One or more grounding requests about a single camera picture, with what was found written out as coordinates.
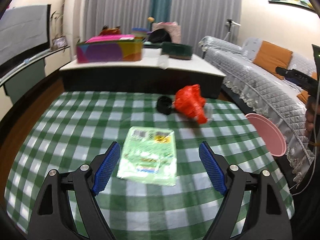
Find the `cable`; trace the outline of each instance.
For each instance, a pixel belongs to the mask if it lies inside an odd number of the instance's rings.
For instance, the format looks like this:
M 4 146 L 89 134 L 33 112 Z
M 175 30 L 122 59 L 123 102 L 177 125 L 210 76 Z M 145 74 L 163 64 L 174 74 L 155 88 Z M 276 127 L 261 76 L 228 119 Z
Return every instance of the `cable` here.
M 318 90 L 317 90 L 317 98 L 316 98 L 316 108 L 315 108 L 315 116 L 313 118 L 313 134 L 315 135 L 315 159 L 313 160 L 313 169 L 312 169 L 312 173 L 311 173 L 311 177 L 307 183 L 307 185 L 304 187 L 303 190 L 301 190 L 300 192 L 296 193 L 296 194 L 292 194 L 292 196 L 296 196 L 299 195 L 300 193 L 302 193 L 310 184 L 313 174 L 315 173 L 315 169 L 316 169 L 316 159 L 317 159 L 317 136 L 316 136 L 316 118 L 317 118 L 317 110 L 318 110 L 318 106 L 319 106 L 319 96 L 320 96 L 320 81 L 318 81 Z
M 294 184 L 291 188 L 289 188 L 289 190 L 292 190 L 295 186 L 297 186 L 298 184 Z

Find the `pink bowl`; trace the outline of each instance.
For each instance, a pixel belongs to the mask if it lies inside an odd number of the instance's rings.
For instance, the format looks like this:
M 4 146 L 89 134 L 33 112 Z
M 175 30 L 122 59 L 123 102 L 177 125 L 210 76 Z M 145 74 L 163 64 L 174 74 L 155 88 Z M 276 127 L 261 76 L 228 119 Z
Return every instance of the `pink bowl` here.
M 259 114 L 246 114 L 245 117 L 255 127 L 273 156 L 280 157 L 285 154 L 287 150 L 285 139 L 278 127 Z

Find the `pink bag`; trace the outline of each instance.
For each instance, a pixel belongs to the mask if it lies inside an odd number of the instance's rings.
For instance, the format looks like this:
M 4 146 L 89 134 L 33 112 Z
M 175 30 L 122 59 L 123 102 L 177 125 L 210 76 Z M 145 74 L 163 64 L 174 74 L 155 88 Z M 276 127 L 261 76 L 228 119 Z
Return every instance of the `pink bag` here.
M 158 29 L 165 29 L 170 34 L 172 43 L 181 43 L 181 26 L 178 23 L 153 23 L 152 31 Z

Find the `green checkered tablecloth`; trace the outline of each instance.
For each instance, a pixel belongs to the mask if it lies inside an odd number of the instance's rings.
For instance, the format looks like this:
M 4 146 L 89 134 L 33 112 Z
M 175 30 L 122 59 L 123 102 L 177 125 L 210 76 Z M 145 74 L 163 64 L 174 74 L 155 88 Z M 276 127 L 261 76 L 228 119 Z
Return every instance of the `green checkered tablecloth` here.
M 268 169 L 291 218 L 292 196 L 283 174 L 254 127 L 232 103 L 208 99 L 213 121 L 197 125 L 181 114 L 156 112 L 159 95 L 115 92 L 66 92 L 41 116 L 20 148 L 9 174 L 5 199 L 9 216 L 28 231 L 31 211 L 51 169 L 74 171 L 104 153 L 112 141 L 123 146 L 130 127 L 170 128 L 177 147 L 177 184 L 146 185 L 116 177 L 96 197 L 117 239 L 201 239 L 222 202 L 199 159 L 198 147 L 207 141 L 215 153 L 244 171 Z M 70 205 L 79 233 L 86 235 L 70 192 Z M 250 193 L 243 198 L 233 234 L 241 232 Z

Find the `colorful box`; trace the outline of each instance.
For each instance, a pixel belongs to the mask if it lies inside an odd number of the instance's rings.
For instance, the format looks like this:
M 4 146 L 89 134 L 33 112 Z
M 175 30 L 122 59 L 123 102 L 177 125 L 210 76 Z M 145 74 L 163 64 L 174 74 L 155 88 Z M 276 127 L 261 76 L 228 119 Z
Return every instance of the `colorful box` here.
M 108 61 L 139 61 L 142 59 L 141 40 L 101 41 L 79 43 L 77 45 L 78 63 Z

